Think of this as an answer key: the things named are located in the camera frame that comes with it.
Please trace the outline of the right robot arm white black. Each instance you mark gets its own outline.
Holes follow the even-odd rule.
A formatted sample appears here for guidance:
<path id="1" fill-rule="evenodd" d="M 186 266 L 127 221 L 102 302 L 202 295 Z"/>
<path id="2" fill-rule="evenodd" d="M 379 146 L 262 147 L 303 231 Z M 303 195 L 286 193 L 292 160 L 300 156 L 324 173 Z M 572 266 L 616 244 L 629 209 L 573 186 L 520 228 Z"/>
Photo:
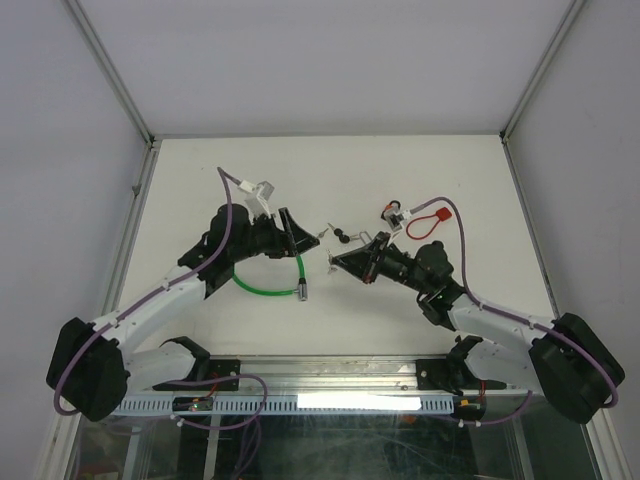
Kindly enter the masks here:
<path id="1" fill-rule="evenodd" d="M 511 385 L 543 396 L 578 424 L 619 399 L 625 372 L 584 319 L 571 313 L 556 319 L 525 315 L 480 300 L 454 279 L 439 241 L 410 255 L 381 232 L 329 263 L 364 284 L 385 278 L 415 291 L 422 315 L 456 333 L 452 349 L 426 371 L 437 389 L 460 396 L 484 382 Z"/>

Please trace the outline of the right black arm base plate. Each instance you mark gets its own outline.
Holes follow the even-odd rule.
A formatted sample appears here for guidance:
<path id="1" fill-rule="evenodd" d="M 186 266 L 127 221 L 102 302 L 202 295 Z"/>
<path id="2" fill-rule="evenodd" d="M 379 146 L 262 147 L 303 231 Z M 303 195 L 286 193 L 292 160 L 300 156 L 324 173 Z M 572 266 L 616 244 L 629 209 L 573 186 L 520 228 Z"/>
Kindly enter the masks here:
<path id="1" fill-rule="evenodd" d="M 415 376 L 420 391 L 443 390 L 461 395 L 466 390 L 479 391 L 482 385 L 488 390 L 507 388 L 504 382 L 481 380 L 471 373 L 463 361 L 445 357 L 417 359 Z"/>

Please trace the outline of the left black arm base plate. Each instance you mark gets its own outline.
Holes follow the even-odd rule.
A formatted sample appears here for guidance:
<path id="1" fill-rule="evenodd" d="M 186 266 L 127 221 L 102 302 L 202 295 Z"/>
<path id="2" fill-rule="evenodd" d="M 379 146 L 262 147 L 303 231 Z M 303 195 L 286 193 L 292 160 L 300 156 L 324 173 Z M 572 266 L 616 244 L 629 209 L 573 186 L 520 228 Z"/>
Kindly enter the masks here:
<path id="1" fill-rule="evenodd" d="M 183 379 L 154 385 L 154 391 L 237 391 L 241 373 L 238 359 L 210 358 L 197 360 L 194 368 Z"/>

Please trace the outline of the green cable bike lock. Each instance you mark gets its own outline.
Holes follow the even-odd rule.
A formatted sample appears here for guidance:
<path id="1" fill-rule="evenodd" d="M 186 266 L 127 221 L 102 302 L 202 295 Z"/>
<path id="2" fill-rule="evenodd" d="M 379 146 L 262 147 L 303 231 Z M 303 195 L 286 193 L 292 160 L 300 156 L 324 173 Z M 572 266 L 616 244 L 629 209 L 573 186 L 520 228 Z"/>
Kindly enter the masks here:
<path id="1" fill-rule="evenodd" d="M 254 287 L 242 279 L 240 279 L 236 274 L 233 274 L 232 280 L 236 286 L 241 288 L 242 290 L 262 297 L 285 297 L 285 296 L 293 296 L 296 295 L 301 302 L 307 301 L 309 298 L 308 294 L 308 283 L 306 278 L 306 269 L 304 265 L 304 260 L 301 255 L 296 257 L 296 263 L 298 268 L 298 283 L 294 289 L 286 289 L 286 290 L 265 290 Z"/>

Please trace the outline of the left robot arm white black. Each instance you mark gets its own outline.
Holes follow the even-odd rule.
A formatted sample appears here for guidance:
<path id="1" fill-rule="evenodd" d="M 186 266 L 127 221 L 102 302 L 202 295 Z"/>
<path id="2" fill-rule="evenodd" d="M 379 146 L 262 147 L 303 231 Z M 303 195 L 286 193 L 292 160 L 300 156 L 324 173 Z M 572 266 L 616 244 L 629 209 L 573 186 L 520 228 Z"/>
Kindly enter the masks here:
<path id="1" fill-rule="evenodd" d="M 46 375 L 55 410 L 97 422 L 129 394 L 201 387 L 211 377 L 211 355 L 194 340 L 174 337 L 146 351 L 140 345 L 231 281 L 237 263 L 259 255 L 296 258 L 319 244 L 287 208 L 252 217 L 242 205 L 221 206 L 200 240 L 142 298 L 97 319 L 74 317 L 63 325 Z"/>

